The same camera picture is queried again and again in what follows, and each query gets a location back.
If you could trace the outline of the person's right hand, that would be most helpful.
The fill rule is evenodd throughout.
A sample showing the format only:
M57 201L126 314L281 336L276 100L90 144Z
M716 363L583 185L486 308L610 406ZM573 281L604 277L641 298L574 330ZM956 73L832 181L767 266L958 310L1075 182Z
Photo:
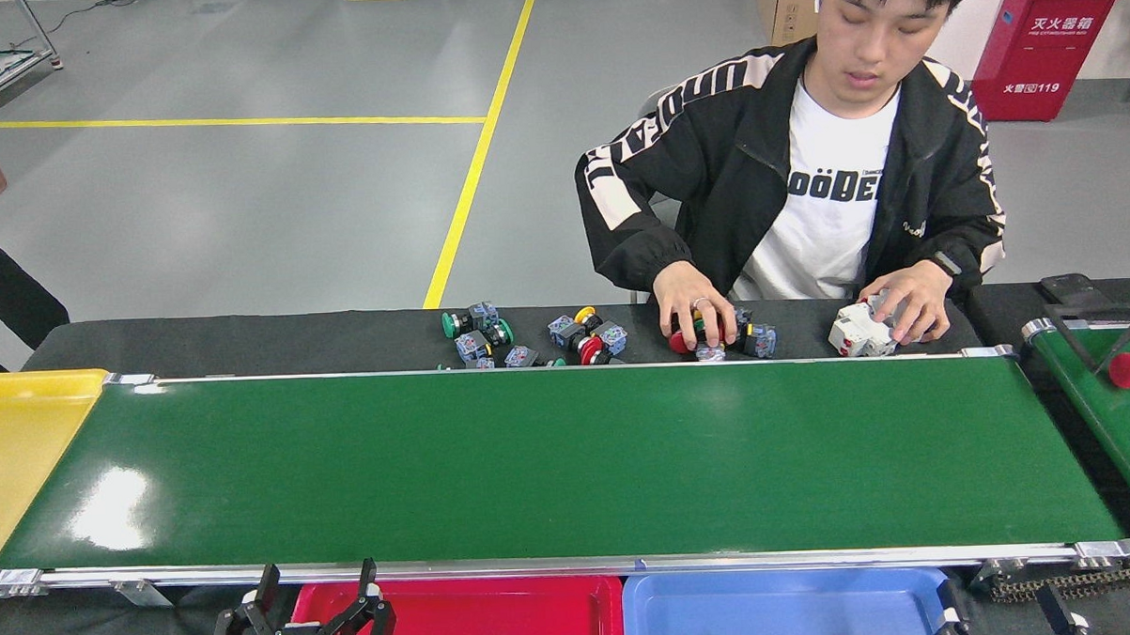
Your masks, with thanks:
M677 323L686 348L698 348L694 330L694 314L697 312L704 322L706 346L713 348L734 342L734 307L690 261L675 261L663 267L650 289L658 302L659 327L664 338L673 334L673 324Z

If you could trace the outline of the person's left hand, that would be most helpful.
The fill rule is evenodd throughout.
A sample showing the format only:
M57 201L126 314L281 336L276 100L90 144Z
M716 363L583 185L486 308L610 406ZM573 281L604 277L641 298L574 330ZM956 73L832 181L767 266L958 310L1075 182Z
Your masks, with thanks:
M890 338L899 345L937 340L951 329L944 304L950 292L951 277L931 260L878 276L859 294L866 302L884 293L886 298L875 308L875 320L893 318Z

